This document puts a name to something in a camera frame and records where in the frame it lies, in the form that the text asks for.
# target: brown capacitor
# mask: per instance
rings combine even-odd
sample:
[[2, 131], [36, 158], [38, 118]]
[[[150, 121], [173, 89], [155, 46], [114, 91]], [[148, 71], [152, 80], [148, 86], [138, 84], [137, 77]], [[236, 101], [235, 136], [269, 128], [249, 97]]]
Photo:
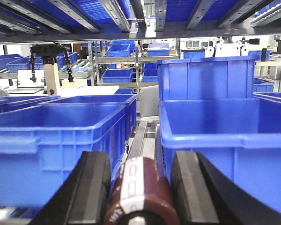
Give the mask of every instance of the brown capacitor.
[[163, 167], [146, 157], [127, 160], [114, 183], [104, 225], [179, 225]]

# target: white table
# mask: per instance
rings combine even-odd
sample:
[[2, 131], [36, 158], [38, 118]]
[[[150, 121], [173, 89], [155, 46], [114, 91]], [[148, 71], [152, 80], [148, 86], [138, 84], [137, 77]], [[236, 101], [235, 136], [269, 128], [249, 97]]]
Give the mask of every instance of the white table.
[[[87, 86], [78, 89], [65, 89], [61, 90], [59, 95], [61, 97], [71, 97], [78, 95], [113, 95], [119, 89], [118, 85], [114, 86]], [[47, 96], [43, 94], [43, 90], [34, 94], [9, 94], [10, 96]]]

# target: blue storage crate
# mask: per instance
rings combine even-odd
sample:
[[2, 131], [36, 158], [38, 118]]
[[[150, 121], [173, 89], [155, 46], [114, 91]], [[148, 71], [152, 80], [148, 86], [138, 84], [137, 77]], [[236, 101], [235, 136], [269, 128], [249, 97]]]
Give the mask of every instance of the blue storage crate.
[[161, 100], [252, 98], [257, 56], [158, 61]]
[[273, 92], [274, 84], [262, 80], [254, 80], [254, 92]]
[[267, 98], [281, 102], [281, 92], [259, 92], [254, 93], [255, 97]]
[[104, 68], [107, 69], [107, 67], [109, 67], [109, 69], [116, 69], [117, 65], [116, 64], [109, 64], [109, 65], [104, 65]]
[[0, 114], [0, 205], [42, 207], [83, 151], [125, 148], [125, 106], [39, 105]]
[[109, 69], [102, 76], [104, 83], [132, 82], [133, 70], [131, 69]]
[[160, 102], [165, 168], [202, 152], [240, 188], [281, 212], [281, 102], [261, 98]]
[[[270, 60], [270, 55], [272, 53], [272, 50], [267, 50], [266, 52], [266, 60]], [[261, 60], [262, 50], [250, 50], [249, 55], [257, 55], [258, 60]]]
[[35, 106], [38, 103], [44, 101], [50, 101], [60, 96], [18, 96], [18, 97], [10, 97], [4, 96], [0, 97], [0, 113], [5, 113], [17, 109], [23, 109], [31, 106]]
[[157, 63], [146, 63], [144, 66], [144, 70], [146, 69], [157, 69]]
[[73, 73], [85, 73], [88, 71], [89, 71], [89, 69], [87, 69], [87, 68], [72, 68]]
[[157, 69], [145, 69], [142, 76], [143, 82], [158, 82]]
[[116, 93], [114, 93], [115, 95], [124, 95], [124, 94], [133, 94], [134, 90], [133, 89], [118, 89], [116, 91]]
[[76, 96], [55, 99], [53, 101], [44, 102], [44, 104], [86, 104], [86, 103], [101, 103], [101, 104], [116, 104], [125, 105], [125, 139], [128, 140], [133, 127], [136, 124], [136, 102], [137, 95], [99, 95], [99, 96]]
[[0, 55], [0, 69], [5, 69], [7, 68], [8, 63], [21, 59], [23, 56], [19, 54], [11, 54], [11, 55]]
[[169, 56], [170, 49], [168, 42], [150, 43], [148, 46], [148, 56]]
[[[57, 65], [58, 65], [58, 69], [63, 68], [66, 65], [65, 58], [61, 56], [57, 57]], [[44, 69], [43, 60], [42, 59], [37, 60], [34, 67], [37, 69]]]
[[135, 51], [135, 40], [113, 40], [111, 45], [130, 45], [130, 53]]
[[[17, 73], [19, 69], [31, 69], [31, 64], [29, 63], [29, 61], [30, 57], [20, 58], [8, 63], [7, 67], [11, 73]], [[36, 58], [35, 69], [42, 68], [44, 68], [42, 59]]]
[[205, 57], [205, 49], [199, 50], [182, 50], [183, 58], [184, 59], [191, 59], [191, 58], [204, 58]]
[[130, 45], [112, 45], [107, 54], [109, 57], [129, 57]]

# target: laptop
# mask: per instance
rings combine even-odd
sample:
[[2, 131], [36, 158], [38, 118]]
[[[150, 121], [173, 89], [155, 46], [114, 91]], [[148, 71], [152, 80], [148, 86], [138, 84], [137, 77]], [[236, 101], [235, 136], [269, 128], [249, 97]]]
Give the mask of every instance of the laptop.
[[44, 70], [36, 70], [37, 81], [33, 83], [31, 70], [18, 70], [17, 89], [7, 90], [8, 94], [35, 94], [44, 89]]

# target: shelf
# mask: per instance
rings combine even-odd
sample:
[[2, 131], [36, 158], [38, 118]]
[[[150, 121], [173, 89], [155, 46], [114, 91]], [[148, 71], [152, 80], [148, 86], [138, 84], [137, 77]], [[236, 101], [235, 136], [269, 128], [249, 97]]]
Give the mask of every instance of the shelf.
[[110, 86], [110, 85], [118, 85], [120, 86], [120, 88], [127, 88], [127, 89], [136, 89], [137, 85], [136, 83], [132, 83], [132, 82], [127, 82], [127, 83], [103, 83], [102, 80], [100, 82], [101, 86]]
[[[178, 59], [178, 56], [140, 56], [138, 62], [157, 62], [158, 60], [174, 60]], [[99, 64], [116, 64], [116, 63], [135, 63], [136, 57], [98, 57]]]
[[157, 62], [158, 60], [176, 60], [179, 59], [178, 56], [141, 56], [139, 57], [139, 62]]
[[266, 66], [281, 66], [281, 61], [273, 61], [273, 60], [269, 60], [269, 61], [257, 61], [255, 62], [255, 66], [257, 67], [266, 67]]
[[[72, 73], [72, 76], [75, 78], [88, 78], [89, 73], [88, 72], [83, 72], [83, 73]], [[60, 79], [67, 79], [68, 78], [68, 73], [66, 72], [61, 72], [59, 73], [59, 78]], [[17, 79], [17, 73], [0, 73], [0, 79]]]
[[98, 57], [98, 64], [135, 63], [136, 57]]

